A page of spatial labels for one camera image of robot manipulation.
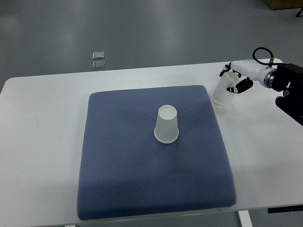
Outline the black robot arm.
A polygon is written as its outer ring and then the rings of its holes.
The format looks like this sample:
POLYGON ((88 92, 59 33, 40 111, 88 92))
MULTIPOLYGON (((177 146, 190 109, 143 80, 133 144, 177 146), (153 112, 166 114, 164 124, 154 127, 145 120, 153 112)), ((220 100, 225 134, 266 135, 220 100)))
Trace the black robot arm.
POLYGON ((275 104, 300 125, 303 123, 303 68, 292 63, 274 63, 273 53, 265 47, 258 47, 252 53, 253 60, 268 67, 277 66, 273 73, 265 79, 266 86, 277 92, 275 104), (268 63, 259 61, 255 54, 258 50, 265 50, 270 54, 268 63))

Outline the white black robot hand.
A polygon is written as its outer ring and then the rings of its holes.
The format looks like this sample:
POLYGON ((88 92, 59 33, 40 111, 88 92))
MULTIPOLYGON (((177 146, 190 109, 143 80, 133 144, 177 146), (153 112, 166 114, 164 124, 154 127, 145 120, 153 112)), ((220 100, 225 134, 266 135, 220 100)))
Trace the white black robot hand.
POLYGON ((236 73, 238 78, 246 77, 241 82, 226 89, 230 93, 240 94, 250 89, 254 81, 258 81, 266 88, 272 88, 276 69, 262 65, 255 60, 240 60, 225 64, 219 76, 222 77, 224 73, 229 71, 236 73))

